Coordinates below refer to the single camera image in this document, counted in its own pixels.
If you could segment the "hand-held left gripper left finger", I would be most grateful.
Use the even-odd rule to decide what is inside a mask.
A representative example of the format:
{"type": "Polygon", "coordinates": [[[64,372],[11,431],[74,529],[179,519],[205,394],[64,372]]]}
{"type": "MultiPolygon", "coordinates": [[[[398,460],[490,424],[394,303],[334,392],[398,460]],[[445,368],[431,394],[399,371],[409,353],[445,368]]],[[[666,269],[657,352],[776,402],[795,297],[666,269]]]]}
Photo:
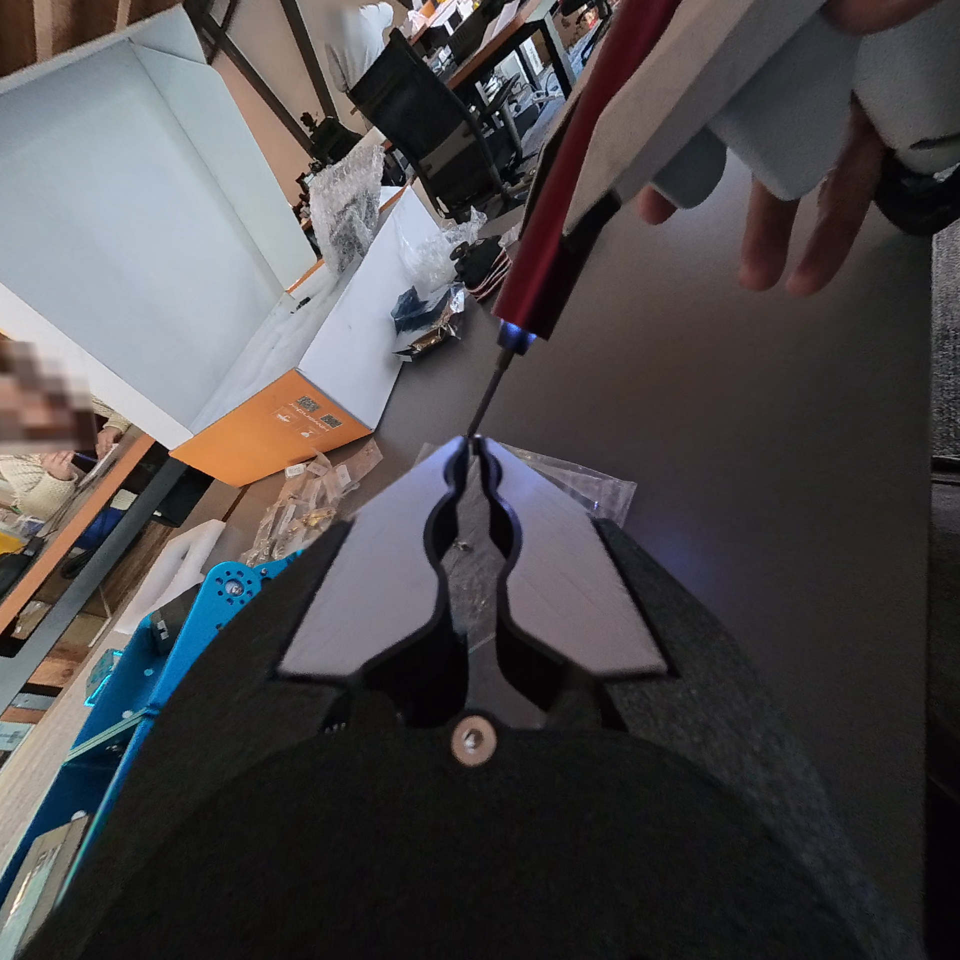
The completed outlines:
{"type": "Polygon", "coordinates": [[[431,524],[462,495],[469,441],[450,439],[361,507],[277,666],[280,677],[359,677],[446,604],[431,524]]]}

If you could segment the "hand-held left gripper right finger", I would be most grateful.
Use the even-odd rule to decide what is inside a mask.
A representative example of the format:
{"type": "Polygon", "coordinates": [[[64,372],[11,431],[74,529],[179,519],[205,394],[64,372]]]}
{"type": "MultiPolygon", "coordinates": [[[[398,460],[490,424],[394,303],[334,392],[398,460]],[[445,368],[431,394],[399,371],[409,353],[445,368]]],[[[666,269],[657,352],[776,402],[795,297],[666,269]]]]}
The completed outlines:
{"type": "Polygon", "coordinates": [[[502,444],[478,439],[505,677],[646,677],[668,663],[592,515],[502,444]]]}

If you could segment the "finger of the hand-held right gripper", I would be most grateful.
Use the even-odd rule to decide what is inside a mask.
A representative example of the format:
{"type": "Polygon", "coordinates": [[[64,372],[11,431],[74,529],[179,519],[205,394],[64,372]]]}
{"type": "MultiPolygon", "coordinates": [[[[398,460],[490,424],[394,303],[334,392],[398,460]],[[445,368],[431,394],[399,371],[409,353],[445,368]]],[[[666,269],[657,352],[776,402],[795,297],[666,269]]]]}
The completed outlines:
{"type": "Polygon", "coordinates": [[[662,37],[599,117],[563,232],[601,195],[634,198],[822,2],[681,2],[662,37]]]}

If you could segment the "red electric screwdriver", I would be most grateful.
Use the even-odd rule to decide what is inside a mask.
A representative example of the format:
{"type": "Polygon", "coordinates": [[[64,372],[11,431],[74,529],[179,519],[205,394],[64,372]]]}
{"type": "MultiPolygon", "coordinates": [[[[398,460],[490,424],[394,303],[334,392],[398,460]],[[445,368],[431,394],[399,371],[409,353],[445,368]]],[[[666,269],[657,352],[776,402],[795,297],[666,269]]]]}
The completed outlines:
{"type": "Polygon", "coordinates": [[[567,101],[570,111],[558,129],[558,146],[550,147],[539,163],[519,247],[494,305],[499,353],[467,436],[479,433],[514,358],[526,354],[536,340],[549,339],[599,234],[620,209],[608,190],[588,208],[585,225],[565,234],[599,117],[652,52],[679,6],[679,1],[621,2],[600,51],[588,64],[591,70],[582,75],[578,97],[567,101]]]}

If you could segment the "blue toy robot arm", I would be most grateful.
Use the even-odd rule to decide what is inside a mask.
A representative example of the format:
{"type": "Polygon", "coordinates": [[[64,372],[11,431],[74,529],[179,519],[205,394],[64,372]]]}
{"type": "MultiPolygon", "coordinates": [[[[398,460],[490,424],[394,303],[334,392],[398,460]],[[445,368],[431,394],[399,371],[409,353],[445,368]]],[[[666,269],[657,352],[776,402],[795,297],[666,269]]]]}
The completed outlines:
{"type": "Polygon", "coordinates": [[[25,863],[39,837],[67,825],[75,814],[85,819],[78,848],[78,859],[84,859],[102,833],[134,759],[189,669],[299,556],[296,551],[255,566],[219,563],[201,582],[140,621],[111,673],[85,699],[90,713],[6,867],[2,900],[26,876],[25,863]]]}

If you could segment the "grey desk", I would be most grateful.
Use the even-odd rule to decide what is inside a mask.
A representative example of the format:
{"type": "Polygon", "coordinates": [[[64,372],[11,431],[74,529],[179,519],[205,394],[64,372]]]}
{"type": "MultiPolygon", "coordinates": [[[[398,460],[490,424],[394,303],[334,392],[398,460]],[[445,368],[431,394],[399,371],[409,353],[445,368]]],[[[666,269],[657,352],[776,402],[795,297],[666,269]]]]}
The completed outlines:
{"type": "Polygon", "coordinates": [[[606,225],[484,430],[636,482],[626,529],[708,607],[922,934],[930,240],[872,208],[818,294],[738,285],[751,178],[606,225]]]}

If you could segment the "person's right hand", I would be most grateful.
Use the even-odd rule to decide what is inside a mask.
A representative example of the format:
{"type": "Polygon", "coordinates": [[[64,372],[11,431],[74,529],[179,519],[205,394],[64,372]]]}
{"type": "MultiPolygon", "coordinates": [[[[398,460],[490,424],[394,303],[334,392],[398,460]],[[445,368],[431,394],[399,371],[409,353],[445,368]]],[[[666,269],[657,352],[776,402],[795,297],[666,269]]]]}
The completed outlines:
{"type": "MultiPolygon", "coordinates": [[[[856,35],[857,38],[881,33],[902,26],[939,2],[921,2],[922,10],[908,21],[887,30],[856,35]]],[[[823,289],[833,279],[847,258],[861,229],[866,214],[875,204],[875,193],[882,178],[886,149],[881,136],[872,126],[857,101],[848,109],[846,136],[838,159],[815,188],[819,189],[816,225],[807,240],[804,252],[788,280],[788,288],[805,296],[823,289]]],[[[752,192],[741,249],[741,282],[756,290],[774,286],[786,268],[786,257],[794,223],[802,198],[787,200],[774,196],[754,175],[752,192]]],[[[656,193],[662,205],[675,206],[653,184],[644,192],[656,193]]]]}

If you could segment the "clear plastic bag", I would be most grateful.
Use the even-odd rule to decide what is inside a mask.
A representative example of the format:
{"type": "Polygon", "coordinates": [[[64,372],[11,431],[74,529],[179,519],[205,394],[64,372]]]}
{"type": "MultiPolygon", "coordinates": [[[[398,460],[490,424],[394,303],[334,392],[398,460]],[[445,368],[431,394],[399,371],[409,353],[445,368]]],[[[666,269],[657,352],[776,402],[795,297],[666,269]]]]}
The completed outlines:
{"type": "MultiPolygon", "coordinates": [[[[599,521],[626,518],[636,484],[577,463],[502,446],[574,498],[591,514],[596,526],[599,521]]],[[[458,537],[444,554],[442,565],[449,579],[455,629],[465,639],[470,658],[481,663],[495,652],[498,575],[505,555],[491,536],[490,503],[484,491],[481,463],[475,457],[470,459],[454,517],[458,537]]]]}

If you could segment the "pile of small screw bags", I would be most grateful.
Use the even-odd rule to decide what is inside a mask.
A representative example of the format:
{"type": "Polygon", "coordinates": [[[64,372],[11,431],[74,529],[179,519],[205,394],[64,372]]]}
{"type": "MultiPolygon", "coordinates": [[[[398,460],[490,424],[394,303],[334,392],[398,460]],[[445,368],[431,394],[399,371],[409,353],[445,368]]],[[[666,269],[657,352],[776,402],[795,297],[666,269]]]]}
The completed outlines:
{"type": "Polygon", "coordinates": [[[240,562],[250,568],[292,558],[318,540],[334,522],[345,518],[354,492],[382,462],[377,442],[368,439],[357,452],[340,463],[323,453],[287,467],[276,500],[264,512],[252,545],[240,562]]]}

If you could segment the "white orange cardboard box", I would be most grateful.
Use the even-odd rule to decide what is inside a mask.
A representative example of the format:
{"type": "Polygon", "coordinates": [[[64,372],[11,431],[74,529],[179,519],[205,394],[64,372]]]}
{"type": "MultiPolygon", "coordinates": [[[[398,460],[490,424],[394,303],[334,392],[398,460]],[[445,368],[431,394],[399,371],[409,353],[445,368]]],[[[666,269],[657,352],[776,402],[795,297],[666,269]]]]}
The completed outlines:
{"type": "Polygon", "coordinates": [[[235,487],[370,435],[404,366],[386,189],[360,262],[318,261],[187,14],[2,79],[2,331],[235,487]]]}

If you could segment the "black office chair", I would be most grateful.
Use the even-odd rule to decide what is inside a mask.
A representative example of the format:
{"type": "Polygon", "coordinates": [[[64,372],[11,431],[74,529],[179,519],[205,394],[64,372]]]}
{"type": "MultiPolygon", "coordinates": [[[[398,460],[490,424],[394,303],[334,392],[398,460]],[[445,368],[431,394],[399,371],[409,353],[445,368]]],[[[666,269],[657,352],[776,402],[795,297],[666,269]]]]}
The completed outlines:
{"type": "Polygon", "coordinates": [[[438,215],[466,222],[472,210],[494,218],[526,197],[518,180],[522,149],[516,127],[485,128],[506,112],[508,93],[471,110],[417,56],[398,29],[346,93],[371,126],[412,167],[438,215]]]}

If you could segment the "wooden edged table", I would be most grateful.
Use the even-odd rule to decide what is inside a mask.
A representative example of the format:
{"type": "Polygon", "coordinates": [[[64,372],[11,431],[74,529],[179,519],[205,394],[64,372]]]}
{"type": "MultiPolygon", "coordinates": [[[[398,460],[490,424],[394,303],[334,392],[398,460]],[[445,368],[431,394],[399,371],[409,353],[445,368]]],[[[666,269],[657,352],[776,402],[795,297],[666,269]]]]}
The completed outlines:
{"type": "MultiPolygon", "coordinates": [[[[33,552],[31,563],[2,593],[1,626],[6,632],[14,625],[26,605],[42,588],[49,576],[56,572],[70,551],[78,546],[83,534],[103,510],[113,501],[124,481],[129,478],[149,451],[154,440],[132,428],[111,453],[99,462],[98,469],[88,475],[89,484],[75,494],[62,517],[47,524],[41,535],[41,545],[33,552]]],[[[188,466],[168,455],[158,469],[150,474],[150,482],[134,499],[115,528],[93,552],[87,566],[78,572],[30,632],[13,656],[2,656],[1,696],[2,712],[28,686],[62,638],[70,623],[82,610],[112,568],[123,556],[129,544],[154,517],[164,498],[187,473],[188,466]]]]}

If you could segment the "bubble wrap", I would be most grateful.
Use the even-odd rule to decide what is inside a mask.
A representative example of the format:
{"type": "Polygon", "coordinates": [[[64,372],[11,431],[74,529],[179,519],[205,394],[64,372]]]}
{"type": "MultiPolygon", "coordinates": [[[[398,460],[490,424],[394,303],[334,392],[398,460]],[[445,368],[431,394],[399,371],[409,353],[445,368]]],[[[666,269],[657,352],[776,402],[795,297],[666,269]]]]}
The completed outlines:
{"type": "Polygon", "coordinates": [[[365,258],[373,244],[383,167],[383,147],[362,139],[345,158],[318,171],[308,185],[319,254],[336,275],[365,258]]]}

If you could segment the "person's dark clothed body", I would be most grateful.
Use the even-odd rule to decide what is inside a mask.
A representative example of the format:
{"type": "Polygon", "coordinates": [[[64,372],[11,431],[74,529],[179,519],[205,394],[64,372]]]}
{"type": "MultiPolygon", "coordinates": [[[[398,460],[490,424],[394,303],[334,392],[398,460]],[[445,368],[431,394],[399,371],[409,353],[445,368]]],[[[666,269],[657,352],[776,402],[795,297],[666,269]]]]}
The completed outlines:
{"type": "Polygon", "coordinates": [[[931,461],[924,939],[959,957],[959,462],[931,461]]]}

